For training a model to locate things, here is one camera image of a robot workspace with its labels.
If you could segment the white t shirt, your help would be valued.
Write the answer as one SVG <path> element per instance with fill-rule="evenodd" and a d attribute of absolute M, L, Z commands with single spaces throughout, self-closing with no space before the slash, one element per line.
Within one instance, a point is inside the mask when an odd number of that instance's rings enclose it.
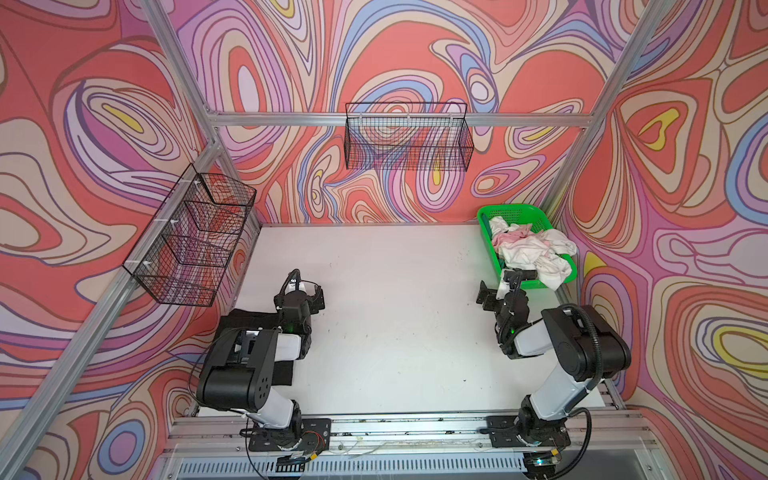
<path fill-rule="evenodd" d="M 507 269 L 536 270 L 537 279 L 551 289 L 557 290 L 574 272 L 574 268 L 565 259 L 578 253 L 577 245 L 557 229 L 545 229 L 533 232 L 532 224 L 508 224 L 502 217 L 496 216 L 489 221 L 491 245 L 495 235 L 506 231 L 528 231 L 529 235 L 513 244 L 505 244 L 494 250 Z"/>

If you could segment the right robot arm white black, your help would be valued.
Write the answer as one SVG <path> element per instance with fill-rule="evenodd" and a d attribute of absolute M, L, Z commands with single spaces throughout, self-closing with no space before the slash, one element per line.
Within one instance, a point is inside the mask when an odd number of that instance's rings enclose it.
<path fill-rule="evenodd" d="M 496 342 L 511 360 L 552 351 L 557 364 L 542 386 L 524 397 L 512 420 L 488 420 L 485 431 L 506 446 L 568 442 L 565 422 L 604 379 L 631 365 L 631 350 L 594 307 L 563 304 L 541 311 L 531 322 L 521 283 L 527 271 L 506 271 L 496 289 L 480 283 L 476 303 L 495 317 Z"/>

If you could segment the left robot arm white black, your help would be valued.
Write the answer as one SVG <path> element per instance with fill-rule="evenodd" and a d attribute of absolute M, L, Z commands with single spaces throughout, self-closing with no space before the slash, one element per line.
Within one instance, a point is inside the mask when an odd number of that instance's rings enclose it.
<path fill-rule="evenodd" d="M 234 309 L 220 318 L 203 355 L 195 397 L 207 408 L 243 414 L 255 427 L 296 441 L 302 435 L 297 401 L 279 393 L 294 363 L 312 344 L 312 317 L 325 309 L 322 287 L 291 280 L 273 312 Z"/>

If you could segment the folded black t shirt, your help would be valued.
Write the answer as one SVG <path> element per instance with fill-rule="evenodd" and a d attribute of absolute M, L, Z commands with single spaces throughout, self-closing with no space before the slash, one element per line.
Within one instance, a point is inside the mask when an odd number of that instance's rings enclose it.
<path fill-rule="evenodd" d="M 245 332 L 240 332 L 235 342 L 239 350 L 231 354 L 229 360 L 245 365 L 253 351 L 258 332 L 272 330 L 277 326 L 278 314 L 276 312 L 251 312 L 234 309 L 228 315 L 220 318 L 214 339 L 217 339 L 226 330 L 244 328 Z M 275 360 L 272 383 L 275 386 L 291 386 L 293 374 L 293 360 Z"/>

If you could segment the pink t shirt in basket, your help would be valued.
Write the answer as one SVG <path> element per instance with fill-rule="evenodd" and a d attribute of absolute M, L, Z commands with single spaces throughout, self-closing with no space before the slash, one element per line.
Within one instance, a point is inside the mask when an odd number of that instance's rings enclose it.
<path fill-rule="evenodd" d="M 529 235 L 528 231 L 506 231 L 495 235 L 492 239 L 492 246 L 495 250 L 498 250 L 505 244 L 513 244 L 526 238 Z"/>

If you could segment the aluminium frame right post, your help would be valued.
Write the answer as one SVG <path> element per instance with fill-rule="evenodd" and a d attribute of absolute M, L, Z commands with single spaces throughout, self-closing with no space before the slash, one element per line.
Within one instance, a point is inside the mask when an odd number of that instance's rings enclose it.
<path fill-rule="evenodd" d="M 541 202 L 541 209 L 549 218 L 556 215 L 558 205 L 566 194 L 572 176 L 580 162 L 585 159 L 588 147 L 597 137 L 611 105 L 618 97 L 621 88 L 628 80 L 664 16 L 673 5 L 674 1 L 662 0 L 653 0 L 647 3 L 613 71 L 607 78 L 592 110 L 589 123 L 582 129 L 573 146 L 569 149 L 568 155 L 563 160 L 562 166 L 557 171 Z"/>

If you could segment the aluminium frame post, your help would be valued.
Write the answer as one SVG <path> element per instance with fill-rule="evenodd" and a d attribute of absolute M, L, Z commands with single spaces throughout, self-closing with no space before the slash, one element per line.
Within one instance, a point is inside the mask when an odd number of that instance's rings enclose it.
<path fill-rule="evenodd" d="M 223 174 L 242 181 L 231 155 L 223 144 L 218 128 L 212 123 L 213 114 L 197 85 L 162 2 L 143 0 L 140 4 L 159 46 L 169 62 L 169 70 L 173 79 L 183 98 L 187 101 L 198 130 L 205 140 L 203 152 L 195 159 L 195 169 L 202 173 L 210 172 L 214 167 L 218 167 Z"/>
<path fill-rule="evenodd" d="M 558 205 L 566 194 L 572 176 L 580 162 L 585 159 L 588 147 L 597 137 L 611 105 L 618 97 L 621 88 L 628 80 L 664 16 L 673 5 L 674 1 L 662 0 L 653 0 L 647 3 L 613 71 L 607 78 L 592 110 L 589 123 L 582 129 L 573 146 L 569 149 L 568 155 L 563 160 L 562 166 L 557 171 L 541 202 L 541 209 L 549 218 L 556 215 Z"/>

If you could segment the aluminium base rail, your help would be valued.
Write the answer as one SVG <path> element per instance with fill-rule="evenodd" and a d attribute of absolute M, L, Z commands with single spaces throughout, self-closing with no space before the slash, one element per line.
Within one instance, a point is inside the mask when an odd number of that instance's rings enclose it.
<path fill-rule="evenodd" d="M 488 413 L 333 415 L 328 444 L 302 465 L 279 452 L 251 452 L 237 417 L 176 421 L 152 479 L 524 479 L 535 468 L 564 479 L 671 479 L 639 413 L 599 408 L 565 426 L 570 445 L 495 447 Z"/>

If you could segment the aluminium frame horizontal back bar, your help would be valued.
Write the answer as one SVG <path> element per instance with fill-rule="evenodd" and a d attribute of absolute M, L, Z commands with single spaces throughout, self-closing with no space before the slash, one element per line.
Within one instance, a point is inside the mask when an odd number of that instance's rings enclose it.
<path fill-rule="evenodd" d="M 470 127 L 555 126 L 586 128 L 596 118 L 591 114 L 507 114 L 507 113 L 220 113 L 208 114 L 216 127 L 224 126 L 344 126 L 347 118 L 394 118 L 415 121 L 417 118 L 464 119 Z"/>

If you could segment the aluminium frame left post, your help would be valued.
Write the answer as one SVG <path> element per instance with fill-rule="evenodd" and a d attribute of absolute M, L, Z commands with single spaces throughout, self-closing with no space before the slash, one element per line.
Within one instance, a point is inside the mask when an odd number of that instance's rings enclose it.
<path fill-rule="evenodd" d="M 218 128 L 212 123 L 213 114 L 197 85 L 162 2 L 143 0 L 140 4 L 159 46 L 169 62 L 169 70 L 173 79 L 183 98 L 187 101 L 198 130 L 205 140 L 203 152 L 195 159 L 195 169 L 202 173 L 210 172 L 214 167 L 218 167 L 223 174 L 242 181 L 231 155 L 223 144 Z"/>

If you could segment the aluminium frame left diagonal bar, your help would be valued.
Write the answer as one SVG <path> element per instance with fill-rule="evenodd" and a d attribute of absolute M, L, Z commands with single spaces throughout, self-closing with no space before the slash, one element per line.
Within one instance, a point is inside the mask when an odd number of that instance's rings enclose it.
<path fill-rule="evenodd" d="M 129 253 L 131 263 L 137 263 L 159 238 L 162 228 L 170 224 L 170 212 L 181 201 L 194 173 L 209 171 L 220 153 L 220 142 L 212 140 L 187 167 Z M 119 268 L 115 279 L 2 437 L 3 479 L 14 479 L 23 471 L 137 287 L 131 272 Z"/>

